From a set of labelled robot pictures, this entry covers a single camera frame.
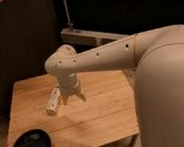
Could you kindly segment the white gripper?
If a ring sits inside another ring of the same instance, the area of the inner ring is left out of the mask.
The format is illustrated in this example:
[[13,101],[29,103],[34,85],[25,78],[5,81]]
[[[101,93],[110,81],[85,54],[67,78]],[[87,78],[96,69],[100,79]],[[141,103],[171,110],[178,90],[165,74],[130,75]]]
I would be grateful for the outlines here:
[[67,96],[77,95],[82,101],[86,101],[84,93],[81,90],[81,82],[78,80],[77,74],[71,73],[58,77],[59,90],[62,94],[61,100],[63,105],[68,102]]

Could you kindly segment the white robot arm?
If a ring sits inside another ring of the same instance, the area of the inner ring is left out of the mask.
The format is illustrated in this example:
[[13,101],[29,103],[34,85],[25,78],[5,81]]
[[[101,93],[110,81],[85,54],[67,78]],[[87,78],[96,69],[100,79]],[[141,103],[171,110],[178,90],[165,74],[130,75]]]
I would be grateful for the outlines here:
[[44,67],[62,95],[80,87],[80,72],[133,70],[142,147],[184,147],[184,24],[129,35],[77,53],[62,45]]

